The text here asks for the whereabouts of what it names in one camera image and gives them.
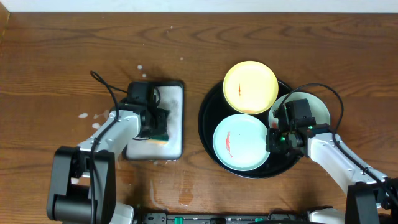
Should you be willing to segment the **green yellow sponge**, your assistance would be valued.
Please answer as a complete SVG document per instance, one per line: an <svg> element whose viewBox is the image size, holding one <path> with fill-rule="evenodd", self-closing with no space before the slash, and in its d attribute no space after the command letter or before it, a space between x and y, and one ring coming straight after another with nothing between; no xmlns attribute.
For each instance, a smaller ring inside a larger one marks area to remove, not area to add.
<svg viewBox="0 0 398 224"><path fill-rule="evenodd" d="M147 141L158 145L165 145L169 141L169 135L167 133L163 133L160 135L151 136L147 139Z"/></svg>

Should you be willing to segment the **white plate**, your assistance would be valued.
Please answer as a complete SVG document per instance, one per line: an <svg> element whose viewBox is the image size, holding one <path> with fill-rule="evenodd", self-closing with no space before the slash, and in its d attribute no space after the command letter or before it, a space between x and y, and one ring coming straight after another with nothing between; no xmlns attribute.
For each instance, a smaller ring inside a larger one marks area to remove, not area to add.
<svg viewBox="0 0 398 224"><path fill-rule="evenodd" d="M268 123L270 128L278 128L278 119L274 117L273 111L275 111L279 105L282 103L282 100L287 96L287 94L282 95L279 97L275 103L271 106L269 115L268 115ZM295 92L292 93L285 102L290 102L294 100L301 100L301 99L307 99L312 115L316 119L317 124L330 124L331 123L331 118L330 118L330 113L328 108L326 107L326 104L322 102L321 99L319 99L317 96L306 93L306 92Z"/></svg>

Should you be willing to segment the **light blue plate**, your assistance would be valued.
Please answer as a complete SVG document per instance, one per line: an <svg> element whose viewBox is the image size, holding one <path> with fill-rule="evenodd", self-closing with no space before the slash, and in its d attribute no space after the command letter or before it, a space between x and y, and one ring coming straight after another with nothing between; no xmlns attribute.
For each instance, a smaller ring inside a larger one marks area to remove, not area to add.
<svg viewBox="0 0 398 224"><path fill-rule="evenodd" d="M257 169L268 159L266 126L248 114L228 116L217 125L213 149L226 167L236 171Z"/></svg>

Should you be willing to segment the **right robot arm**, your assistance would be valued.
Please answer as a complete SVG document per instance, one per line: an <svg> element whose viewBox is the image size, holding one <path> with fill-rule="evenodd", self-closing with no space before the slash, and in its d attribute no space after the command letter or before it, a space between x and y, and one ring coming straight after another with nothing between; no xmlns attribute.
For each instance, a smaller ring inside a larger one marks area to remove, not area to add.
<svg viewBox="0 0 398 224"><path fill-rule="evenodd" d="M266 149L311 158L346 194L344 212L317 208L307 213L309 223L397 223L397 179L364 162L328 124L268 129Z"/></svg>

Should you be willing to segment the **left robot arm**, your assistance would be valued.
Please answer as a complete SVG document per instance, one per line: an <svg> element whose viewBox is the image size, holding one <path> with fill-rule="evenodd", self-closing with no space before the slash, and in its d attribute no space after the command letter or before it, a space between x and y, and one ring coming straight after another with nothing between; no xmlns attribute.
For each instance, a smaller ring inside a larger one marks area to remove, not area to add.
<svg viewBox="0 0 398 224"><path fill-rule="evenodd" d="M167 130L169 111L131 104L113 108L108 120L75 147L54 154L47 216L62 223L132 223L134 209L116 201L116 160L129 141Z"/></svg>

